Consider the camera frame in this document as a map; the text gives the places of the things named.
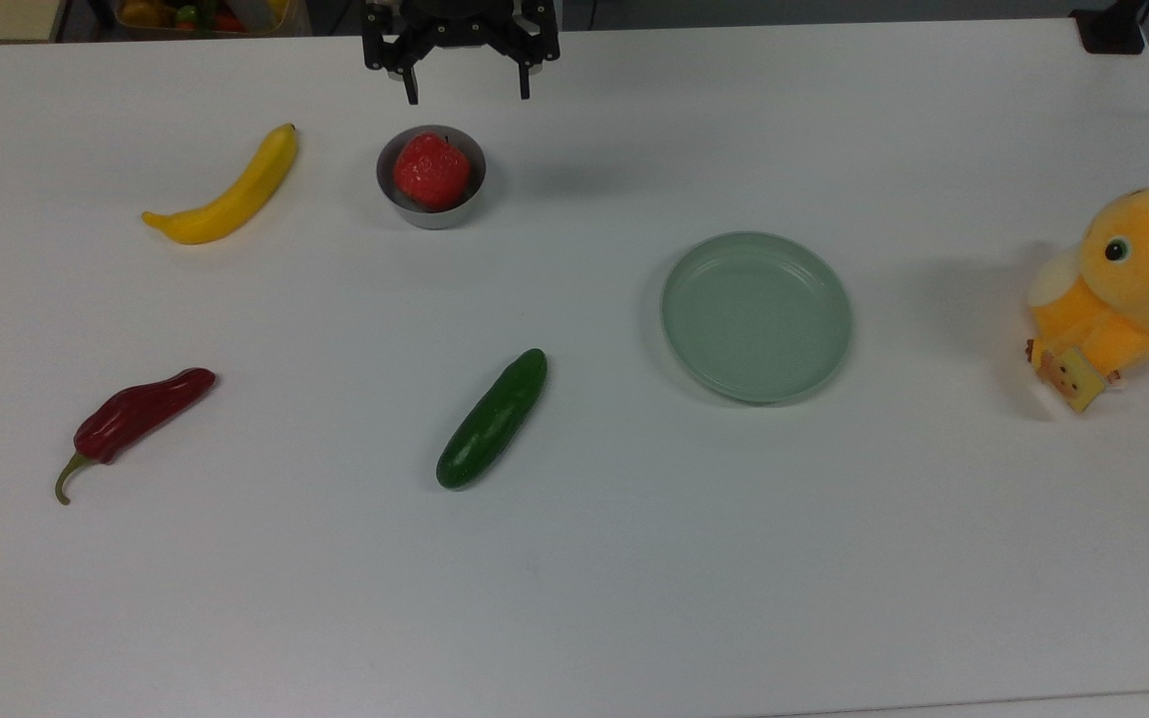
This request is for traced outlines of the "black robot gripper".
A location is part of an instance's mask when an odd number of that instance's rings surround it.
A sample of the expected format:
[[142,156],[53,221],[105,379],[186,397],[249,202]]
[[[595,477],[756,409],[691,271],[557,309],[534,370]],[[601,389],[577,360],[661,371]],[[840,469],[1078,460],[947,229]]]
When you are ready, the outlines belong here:
[[491,47],[517,65],[519,96],[529,100],[533,69],[561,57],[558,22],[555,1],[365,1],[364,65],[403,78],[407,102],[418,106],[421,60]]

